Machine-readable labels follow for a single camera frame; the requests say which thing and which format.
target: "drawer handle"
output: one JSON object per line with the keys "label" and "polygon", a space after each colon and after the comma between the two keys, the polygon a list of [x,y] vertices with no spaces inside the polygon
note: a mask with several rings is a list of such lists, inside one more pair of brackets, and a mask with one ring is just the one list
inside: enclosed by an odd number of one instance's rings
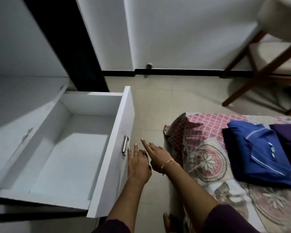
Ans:
{"label": "drawer handle", "polygon": [[127,147],[128,147],[128,141],[129,141],[128,136],[125,136],[124,137],[124,141],[123,141],[123,145],[122,145],[122,153],[123,153],[124,156],[126,156],[126,151],[127,151]]}

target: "sleeve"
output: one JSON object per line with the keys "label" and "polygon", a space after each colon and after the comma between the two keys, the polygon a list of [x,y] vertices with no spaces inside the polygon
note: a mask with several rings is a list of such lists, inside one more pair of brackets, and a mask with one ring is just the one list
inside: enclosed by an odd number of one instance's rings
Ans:
{"label": "sleeve", "polygon": [[202,233],[258,233],[233,207],[218,205],[208,215]]}
{"label": "sleeve", "polygon": [[117,219],[108,220],[97,227],[92,233],[131,233],[128,227]]}

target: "gold bracelet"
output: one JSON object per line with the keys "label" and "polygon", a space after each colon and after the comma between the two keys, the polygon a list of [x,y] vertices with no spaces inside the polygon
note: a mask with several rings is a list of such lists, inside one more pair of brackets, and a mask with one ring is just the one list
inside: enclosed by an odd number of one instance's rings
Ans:
{"label": "gold bracelet", "polygon": [[164,163],[163,166],[161,167],[161,173],[162,173],[162,174],[163,174],[163,167],[165,166],[166,163]]}

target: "person's right hand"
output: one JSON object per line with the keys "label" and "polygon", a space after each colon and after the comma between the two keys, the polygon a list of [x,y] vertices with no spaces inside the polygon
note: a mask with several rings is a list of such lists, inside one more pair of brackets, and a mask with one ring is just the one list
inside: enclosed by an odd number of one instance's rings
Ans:
{"label": "person's right hand", "polygon": [[141,142],[144,146],[144,148],[146,149],[146,151],[148,152],[151,160],[151,166],[152,169],[155,170],[156,172],[162,173],[161,167],[166,164],[167,161],[169,160],[173,160],[168,162],[164,167],[163,167],[163,173],[164,173],[164,169],[166,168],[167,165],[169,165],[170,163],[174,162],[174,159],[171,157],[171,155],[168,153],[168,151],[166,149],[164,149],[161,146],[156,146],[153,143],[149,143],[147,144],[147,142],[141,138]]}

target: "open drawer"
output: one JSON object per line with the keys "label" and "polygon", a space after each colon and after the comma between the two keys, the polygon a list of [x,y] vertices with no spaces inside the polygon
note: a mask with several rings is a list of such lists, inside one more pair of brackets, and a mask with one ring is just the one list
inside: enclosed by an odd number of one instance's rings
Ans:
{"label": "open drawer", "polygon": [[108,215],[125,181],[134,114],[130,87],[64,92],[15,161],[1,169],[0,197]]}

